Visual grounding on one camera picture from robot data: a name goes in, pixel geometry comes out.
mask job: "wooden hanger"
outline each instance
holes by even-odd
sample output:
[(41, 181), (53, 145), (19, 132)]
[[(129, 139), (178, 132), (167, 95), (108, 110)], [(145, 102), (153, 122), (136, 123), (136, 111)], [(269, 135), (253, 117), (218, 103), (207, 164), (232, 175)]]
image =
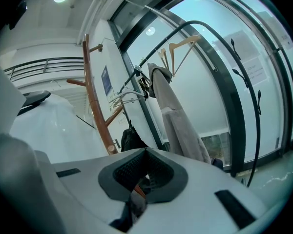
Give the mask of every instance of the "wooden hanger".
[(167, 68), (169, 70), (169, 65), (168, 65), (168, 60), (167, 60), (167, 55), (166, 55), (166, 49), (161, 49), (161, 52), (158, 53), (158, 55), (160, 56), (160, 59), (162, 60), (165, 68)]
[(181, 61), (180, 65), (178, 66), (177, 70), (180, 68), (181, 64), (183, 63), (183, 61), (185, 60), (185, 58), (187, 57), (187, 55), (189, 54), (190, 50), (194, 47), (195, 43), (200, 39), (199, 36), (191, 36), (188, 37), (186, 39), (184, 39), (183, 41), (181, 41), (180, 43), (170, 43), (169, 44), (169, 52), (170, 52), (170, 56), (171, 56), (171, 66), (172, 66), (172, 75), (173, 77), (175, 77), (175, 60), (174, 60), (174, 49), (183, 46), (187, 43), (191, 43), (192, 45), (190, 47), (190, 49), (188, 50), (188, 52), (186, 53), (185, 57), (183, 58), (183, 60)]

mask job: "ceiling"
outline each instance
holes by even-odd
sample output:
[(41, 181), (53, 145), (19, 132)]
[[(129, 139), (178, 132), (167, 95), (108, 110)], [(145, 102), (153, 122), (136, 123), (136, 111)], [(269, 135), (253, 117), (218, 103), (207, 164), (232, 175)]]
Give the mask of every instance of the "ceiling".
[(27, 11), (13, 30), (0, 33), (0, 55), (45, 43), (75, 43), (92, 0), (25, 0)]

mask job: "glass window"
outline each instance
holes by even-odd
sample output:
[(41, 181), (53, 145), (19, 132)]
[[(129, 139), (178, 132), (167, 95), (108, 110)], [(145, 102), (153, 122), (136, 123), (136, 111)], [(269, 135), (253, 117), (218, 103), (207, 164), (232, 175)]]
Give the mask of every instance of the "glass window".
[[(291, 63), (292, 70), (293, 70), (293, 42), (290, 36), (288, 35), (288, 33), (286, 32), (286, 30), (284, 29), (284, 27), (282, 26), (282, 24), (277, 20), (277, 18), (273, 15), (273, 13), (261, 1), (259, 0), (242, 0), (242, 1), (246, 3), (249, 7), (251, 7), (272, 29), (272, 31), (274, 32), (274, 34), (277, 36), (278, 40), (284, 47), (284, 50), (286, 52), (286, 55), (289, 58), (289, 61)], [(281, 52), (280, 52), (280, 55), (282, 59), (284, 60), (285, 66), (287, 67), (285, 59)], [(291, 80), (289, 70), (287, 71), (288, 71), (288, 76), (291, 83), (292, 97), (293, 97), (293, 83)]]
[[(234, 46), (241, 58), (255, 93), (261, 90), (260, 107), (261, 144), (260, 156), (266, 155), (280, 146), (283, 133), (283, 107), (281, 90), (270, 58), (251, 29), (233, 12), (214, 0), (184, 0), (170, 9), (182, 19), (200, 20), (216, 30), (231, 46)], [(238, 69), (236, 62), (227, 49), (206, 28), (193, 25), (200, 34), (215, 48), (230, 71), (238, 90), (244, 112), (246, 127), (245, 161), (254, 159), (256, 146), (255, 113), (249, 90), (244, 81), (232, 69)]]
[[(148, 5), (153, 0), (132, 0), (134, 3), (139, 5)], [(119, 14), (115, 17), (114, 23), (116, 24), (120, 33), (122, 33), (127, 26), (132, 22), (132, 20), (139, 14), (142, 8), (135, 6), (130, 3), (126, 3), (125, 7), (119, 12)]]

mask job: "white plastic cover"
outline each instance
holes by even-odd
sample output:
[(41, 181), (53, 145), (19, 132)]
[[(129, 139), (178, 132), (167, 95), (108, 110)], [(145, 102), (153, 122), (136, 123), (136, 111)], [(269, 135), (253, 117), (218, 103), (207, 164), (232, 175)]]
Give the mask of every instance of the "white plastic cover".
[(57, 95), (17, 116), (10, 135), (46, 153), (51, 163), (107, 155), (97, 130), (77, 118), (73, 106)]
[(25, 101), (25, 97), (0, 69), (0, 133), (9, 132)]

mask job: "gray coat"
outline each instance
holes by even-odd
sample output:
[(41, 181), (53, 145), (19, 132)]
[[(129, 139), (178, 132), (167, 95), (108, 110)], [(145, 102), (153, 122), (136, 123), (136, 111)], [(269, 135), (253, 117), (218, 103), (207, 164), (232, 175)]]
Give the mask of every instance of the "gray coat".
[(148, 64), (150, 96), (157, 99), (170, 144), (170, 152), (210, 164), (204, 143), (193, 128), (169, 83), (171, 72), (154, 63)]

